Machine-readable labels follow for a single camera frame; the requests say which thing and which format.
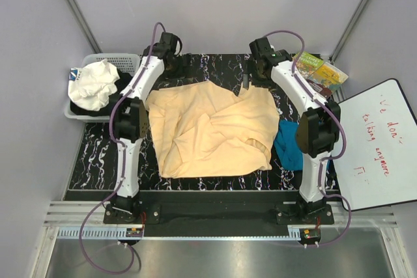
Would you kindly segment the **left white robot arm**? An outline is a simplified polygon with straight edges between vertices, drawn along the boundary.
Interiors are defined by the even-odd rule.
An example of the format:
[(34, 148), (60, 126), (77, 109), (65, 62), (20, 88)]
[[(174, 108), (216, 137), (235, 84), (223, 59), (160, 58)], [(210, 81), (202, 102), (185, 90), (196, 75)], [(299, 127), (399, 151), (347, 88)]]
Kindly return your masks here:
[(158, 79), (186, 75), (188, 58), (180, 55), (182, 41), (173, 33), (162, 32), (158, 42), (152, 42), (132, 80), (117, 96), (111, 97), (109, 134), (117, 145), (117, 182), (110, 199), (111, 208), (126, 223), (136, 222), (139, 207), (138, 167), (143, 138), (149, 129), (145, 109), (146, 99)]

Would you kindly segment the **peach t shirt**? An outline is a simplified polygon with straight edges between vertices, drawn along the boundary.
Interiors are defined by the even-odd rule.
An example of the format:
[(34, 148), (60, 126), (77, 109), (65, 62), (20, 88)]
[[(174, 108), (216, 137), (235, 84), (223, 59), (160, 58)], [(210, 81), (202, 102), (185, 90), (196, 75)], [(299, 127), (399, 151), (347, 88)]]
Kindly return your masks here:
[(280, 114), (271, 92), (211, 81), (152, 91), (145, 107), (163, 178), (242, 176), (272, 168)]

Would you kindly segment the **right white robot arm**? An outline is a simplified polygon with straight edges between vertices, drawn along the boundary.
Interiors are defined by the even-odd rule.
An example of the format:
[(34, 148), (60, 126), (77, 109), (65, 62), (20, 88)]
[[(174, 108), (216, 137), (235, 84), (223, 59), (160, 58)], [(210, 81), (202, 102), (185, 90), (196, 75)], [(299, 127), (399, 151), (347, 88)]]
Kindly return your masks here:
[(255, 39), (249, 47), (252, 55), (244, 73), (243, 87), (247, 89), (252, 83), (269, 88), (275, 83), (300, 117), (295, 140), (303, 157), (302, 182), (290, 214), (302, 223), (311, 223), (326, 205), (326, 168), (339, 140), (341, 109), (315, 91), (302, 77), (296, 61), (285, 50), (274, 50), (267, 37)]

